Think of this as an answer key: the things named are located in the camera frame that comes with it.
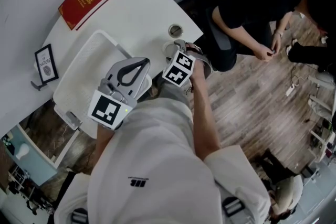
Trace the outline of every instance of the hand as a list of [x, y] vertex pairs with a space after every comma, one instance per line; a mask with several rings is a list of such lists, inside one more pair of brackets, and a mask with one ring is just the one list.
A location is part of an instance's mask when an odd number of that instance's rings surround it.
[[[195, 45], [192, 43], [186, 44], [187, 47], [195, 48]], [[204, 63], [201, 60], [196, 60], [194, 65], [194, 71], [193, 74], [190, 77], [191, 81], [199, 80], [199, 79], [205, 79], [204, 77]]]
[[273, 34], [273, 41], [272, 41], [272, 50], [274, 50], [274, 55], [277, 55], [281, 48], [281, 36], [279, 33], [275, 32]]
[[259, 45], [259, 48], [254, 51], [254, 55], [261, 61], [269, 62], [273, 57], [273, 52], [266, 46]]

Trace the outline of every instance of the white wall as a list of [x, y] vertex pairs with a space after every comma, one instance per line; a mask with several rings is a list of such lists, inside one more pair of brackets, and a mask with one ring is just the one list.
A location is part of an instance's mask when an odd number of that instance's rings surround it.
[[34, 52], [59, 17], [63, 0], [0, 0], [0, 137], [52, 96], [33, 69]]
[[4, 204], [4, 201], [7, 199], [7, 194], [3, 192], [3, 190], [0, 188], [0, 209], [2, 208], [2, 205]]
[[27, 208], [26, 200], [20, 194], [9, 193], [0, 209], [11, 224], [46, 224], [49, 218], [48, 213], [40, 209], [34, 216]]
[[332, 224], [336, 220], [336, 188], [334, 188], [328, 197], [326, 197], [319, 207], [314, 210], [301, 224], [311, 224], [317, 218], [320, 218], [318, 223]]

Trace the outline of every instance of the cable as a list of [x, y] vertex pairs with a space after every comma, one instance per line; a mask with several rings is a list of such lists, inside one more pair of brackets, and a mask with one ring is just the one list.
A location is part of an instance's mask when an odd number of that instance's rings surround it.
[[314, 69], [314, 70], [318, 71], [318, 69], [317, 69], [317, 68], [315, 68], [315, 67], [312, 67], [312, 66], [310, 66], [310, 65], [308, 65], [308, 64], [306, 64], [306, 63], [302, 63], [302, 64], [304, 64], [304, 65], [306, 65], [307, 67], [310, 67], [310, 68], [312, 68], [312, 69]]
[[186, 92], [185, 95], [188, 95], [188, 93], [193, 92], [193, 86], [189, 87]]
[[[306, 78], [303, 78], [303, 77], [298, 77], [297, 75], [293, 75], [293, 71], [296, 69], [296, 66], [294, 65], [293, 63], [293, 67], [292, 69], [290, 70], [290, 82], [292, 84], [294, 84], [295, 87], [299, 86], [299, 81], [300, 79], [302, 79], [303, 81], [307, 80], [308, 79], [308, 76]], [[297, 81], [296, 83], [293, 82], [293, 78], [297, 78]]]
[[48, 149], [48, 158], [50, 158], [49, 157], [49, 151], [52, 151], [52, 150], [55, 151], [56, 150], [55, 143], [61, 143], [61, 144], [64, 143], [64, 134], [65, 134], [67, 128], [68, 128], [68, 125], [65, 127], [64, 132], [62, 133], [62, 141], [54, 141], [54, 149], [52, 149], [52, 148]]
[[332, 66], [334, 63], [331, 63], [330, 65], [327, 66], [327, 73], [332, 77], [331, 83], [336, 86], [335, 80], [334, 80], [334, 75], [329, 72], [329, 67]]

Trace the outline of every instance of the framed photo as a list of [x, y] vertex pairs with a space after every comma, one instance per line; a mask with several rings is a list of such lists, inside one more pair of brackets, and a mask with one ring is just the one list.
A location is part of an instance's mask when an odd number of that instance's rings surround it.
[[35, 52], [35, 59], [42, 84], [58, 79], [51, 44]]

